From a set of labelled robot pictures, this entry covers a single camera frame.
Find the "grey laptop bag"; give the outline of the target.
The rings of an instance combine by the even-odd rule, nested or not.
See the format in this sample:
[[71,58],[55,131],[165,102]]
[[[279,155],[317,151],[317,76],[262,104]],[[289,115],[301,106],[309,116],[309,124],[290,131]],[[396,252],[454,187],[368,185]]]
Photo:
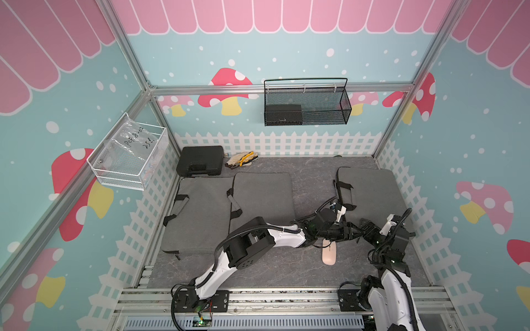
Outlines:
[[382,228],[389,215],[402,216],[407,207],[392,171],[340,167],[335,174],[338,200],[346,208],[344,219],[356,232],[368,220]]
[[289,226],[295,220],[288,173],[239,172],[226,195],[230,201],[230,232],[256,217],[276,226]]
[[208,254],[229,234],[230,177],[184,178],[173,208],[164,218],[161,251],[179,255]]

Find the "pink computer mouse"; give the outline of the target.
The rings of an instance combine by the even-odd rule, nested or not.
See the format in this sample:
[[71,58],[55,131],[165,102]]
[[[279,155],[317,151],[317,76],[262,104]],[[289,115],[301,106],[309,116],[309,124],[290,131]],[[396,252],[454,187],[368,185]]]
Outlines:
[[337,245],[334,241],[327,239],[322,243],[322,262],[327,266],[333,266],[337,259]]

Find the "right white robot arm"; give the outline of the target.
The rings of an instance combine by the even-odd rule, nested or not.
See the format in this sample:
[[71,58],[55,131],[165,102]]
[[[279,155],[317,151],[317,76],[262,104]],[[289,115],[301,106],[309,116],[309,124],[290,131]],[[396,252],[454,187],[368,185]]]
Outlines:
[[405,228],[411,214],[389,215],[381,228],[361,220],[362,238],[373,246],[368,259],[378,275],[367,276],[357,293],[359,306],[373,313],[376,330],[424,330],[411,293],[411,272],[405,250],[415,234]]

